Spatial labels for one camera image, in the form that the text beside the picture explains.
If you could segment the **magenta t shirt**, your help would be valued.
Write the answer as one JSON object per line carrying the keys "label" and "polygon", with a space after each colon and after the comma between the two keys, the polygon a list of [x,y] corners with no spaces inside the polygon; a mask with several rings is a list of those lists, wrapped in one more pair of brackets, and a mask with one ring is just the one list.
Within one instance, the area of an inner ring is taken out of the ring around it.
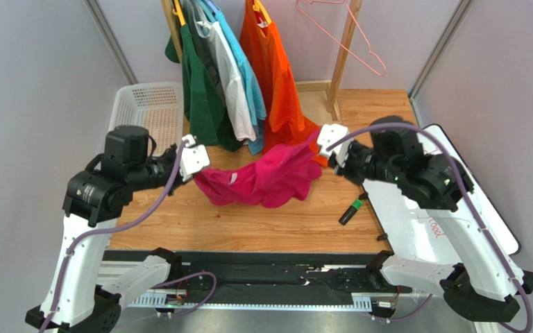
{"label": "magenta t shirt", "polygon": [[194,182],[216,206],[277,208],[293,198],[305,200],[312,183],[322,174],[310,148],[318,134],[314,131],[300,144],[278,144],[257,161],[236,170],[204,170]]}

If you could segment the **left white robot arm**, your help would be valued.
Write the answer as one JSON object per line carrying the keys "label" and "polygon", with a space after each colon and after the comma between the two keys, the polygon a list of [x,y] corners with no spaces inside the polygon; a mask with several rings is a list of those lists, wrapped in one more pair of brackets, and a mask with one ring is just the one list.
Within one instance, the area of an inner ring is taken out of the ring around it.
{"label": "left white robot arm", "polygon": [[42,304],[26,313],[27,324],[40,332],[110,332],[132,301],[178,271],[181,256],[157,248],[119,277],[98,281],[111,236],[126,230],[118,220],[134,194],[162,188],[163,196],[172,195],[209,164],[193,135],[162,155],[155,149],[147,129],[118,126],[106,135],[103,152],[68,182],[53,281]]}

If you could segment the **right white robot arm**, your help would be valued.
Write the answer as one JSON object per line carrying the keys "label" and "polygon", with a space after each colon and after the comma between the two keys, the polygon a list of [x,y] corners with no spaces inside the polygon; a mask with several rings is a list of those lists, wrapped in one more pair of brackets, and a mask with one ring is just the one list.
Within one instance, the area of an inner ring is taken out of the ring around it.
{"label": "right white robot arm", "polygon": [[465,165],[433,134],[400,117],[378,119],[361,133],[370,134],[372,146],[344,126],[323,126],[320,155],[356,185],[371,180],[399,189],[439,225],[459,258],[438,264],[384,250],[369,270],[389,285],[441,296],[466,320],[509,327],[524,309],[531,327],[533,272],[517,266],[496,239]]}

